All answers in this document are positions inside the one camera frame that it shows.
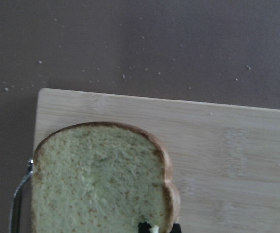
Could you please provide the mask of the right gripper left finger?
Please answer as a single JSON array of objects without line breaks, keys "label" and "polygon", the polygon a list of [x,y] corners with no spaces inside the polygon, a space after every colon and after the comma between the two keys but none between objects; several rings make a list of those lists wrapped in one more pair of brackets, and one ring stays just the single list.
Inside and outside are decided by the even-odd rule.
[{"label": "right gripper left finger", "polygon": [[152,233],[154,232],[153,227],[146,222],[138,224],[138,233]]}]

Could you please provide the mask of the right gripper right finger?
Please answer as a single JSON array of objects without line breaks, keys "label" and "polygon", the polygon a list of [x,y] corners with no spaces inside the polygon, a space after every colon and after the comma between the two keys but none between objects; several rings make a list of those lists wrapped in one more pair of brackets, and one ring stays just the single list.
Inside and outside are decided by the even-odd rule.
[{"label": "right gripper right finger", "polygon": [[182,233],[181,226],[179,223],[173,224],[171,233]]}]

